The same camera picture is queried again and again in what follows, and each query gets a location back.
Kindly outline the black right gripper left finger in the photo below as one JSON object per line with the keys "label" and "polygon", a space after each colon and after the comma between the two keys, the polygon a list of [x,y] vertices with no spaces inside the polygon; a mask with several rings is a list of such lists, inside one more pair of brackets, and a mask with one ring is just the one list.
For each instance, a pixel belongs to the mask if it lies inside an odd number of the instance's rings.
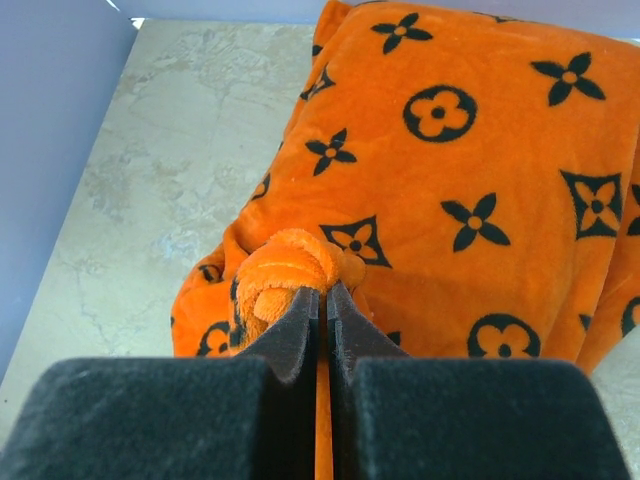
{"label": "black right gripper left finger", "polygon": [[310,479],[319,296],[229,358],[79,358],[35,383],[5,479]]}

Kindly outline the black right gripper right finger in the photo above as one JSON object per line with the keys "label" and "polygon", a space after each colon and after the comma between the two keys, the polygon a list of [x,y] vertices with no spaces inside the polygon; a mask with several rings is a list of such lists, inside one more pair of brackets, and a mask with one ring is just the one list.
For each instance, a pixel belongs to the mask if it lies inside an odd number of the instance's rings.
{"label": "black right gripper right finger", "polygon": [[600,399],[573,365],[408,355],[327,298],[338,479],[626,479]]}

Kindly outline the orange patterned pillowcase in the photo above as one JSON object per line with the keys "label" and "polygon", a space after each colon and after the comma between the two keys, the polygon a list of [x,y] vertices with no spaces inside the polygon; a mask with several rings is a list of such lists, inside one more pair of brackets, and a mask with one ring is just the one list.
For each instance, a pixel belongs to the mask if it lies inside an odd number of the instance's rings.
{"label": "orange patterned pillowcase", "polygon": [[333,474],[327,298],[408,355],[587,378],[639,321],[639,50],[400,2],[326,4],[278,153],[171,311],[229,358],[319,296],[315,479]]}

